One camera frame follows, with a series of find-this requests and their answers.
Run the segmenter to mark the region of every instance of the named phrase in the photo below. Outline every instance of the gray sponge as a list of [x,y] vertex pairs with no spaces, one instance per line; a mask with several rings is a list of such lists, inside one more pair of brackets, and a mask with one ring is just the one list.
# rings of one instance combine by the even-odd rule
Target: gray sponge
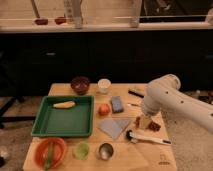
[[120,113],[124,111],[120,96],[113,96],[111,98],[111,105],[113,113]]

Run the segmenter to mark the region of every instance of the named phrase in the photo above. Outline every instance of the green tray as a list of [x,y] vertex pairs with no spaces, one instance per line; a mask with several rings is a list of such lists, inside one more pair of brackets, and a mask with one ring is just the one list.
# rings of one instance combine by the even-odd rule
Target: green tray
[[[54,103],[74,101],[68,109],[57,109]],[[45,96],[42,99],[31,135],[33,137],[88,137],[93,125],[93,96]]]

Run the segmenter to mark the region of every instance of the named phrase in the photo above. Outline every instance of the black cabinet door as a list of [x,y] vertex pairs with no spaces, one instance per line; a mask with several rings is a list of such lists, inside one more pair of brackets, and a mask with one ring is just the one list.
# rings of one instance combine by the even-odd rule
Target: black cabinet door
[[118,83],[134,79],[135,34],[101,32],[91,33],[88,37],[92,80],[108,78]]
[[22,51],[26,94],[47,94],[52,83],[88,74],[84,34],[31,35]]
[[149,82],[165,74],[180,78],[182,90],[213,87],[212,31],[179,30],[138,34],[134,59],[135,72]]

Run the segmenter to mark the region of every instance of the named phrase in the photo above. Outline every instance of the wooden table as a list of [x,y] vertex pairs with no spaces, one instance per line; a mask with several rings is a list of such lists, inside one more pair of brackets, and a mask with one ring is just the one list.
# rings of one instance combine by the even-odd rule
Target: wooden table
[[[93,113],[93,132],[88,138],[66,138],[65,141],[68,144],[68,152],[62,164],[57,167],[56,170],[75,170],[75,171],[170,171],[177,170],[176,162],[172,152],[171,146],[161,145],[150,142],[140,142],[133,144],[125,138],[125,131],[119,136],[118,139],[113,140],[107,134],[103,133],[98,124],[105,118],[130,118],[131,123],[127,129],[132,129],[147,136],[154,136],[163,139],[168,139],[166,128],[161,113],[158,113],[153,120],[161,125],[161,129],[158,132],[150,130],[136,130],[135,118],[141,114],[139,107],[131,107],[126,104],[129,103],[141,103],[141,98],[128,94],[128,88],[131,86],[137,86],[142,91],[145,90],[146,84],[112,84],[108,94],[100,94],[98,92],[97,84],[91,84],[87,95],[94,96],[94,113]],[[54,95],[76,95],[70,88],[69,84],[52,84],[49,96]],[[106,117],[100,117],[98,115],[98,107],[102,103],[110,104],[110,98],[112,96],[120,96],[124,105],[124,112],[119,114],[110,113]],[[41,138],[33,138],[26,160],[24,162],[24,170],[40,170],[35,162],[33,156],[36,146],[41,141]],[[78,160],[73,156],[74,146],[80,142],[86,141],[89,144],[90,152],[87,160]],[[110,160],[103,161],[97,157],[98,147],[108,142],[114,147],[114,155]]]

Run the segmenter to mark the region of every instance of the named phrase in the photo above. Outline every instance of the orange plate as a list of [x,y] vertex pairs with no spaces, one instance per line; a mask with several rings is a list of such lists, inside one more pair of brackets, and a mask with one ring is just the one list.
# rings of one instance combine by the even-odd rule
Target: orange plate
[[64,159],[67,152],[67,144],[62,138],[45,138],[37,147],[34,161],[40,168],[44,168],[50,143],[53,142],[53,157],[51,168],[57,167]]

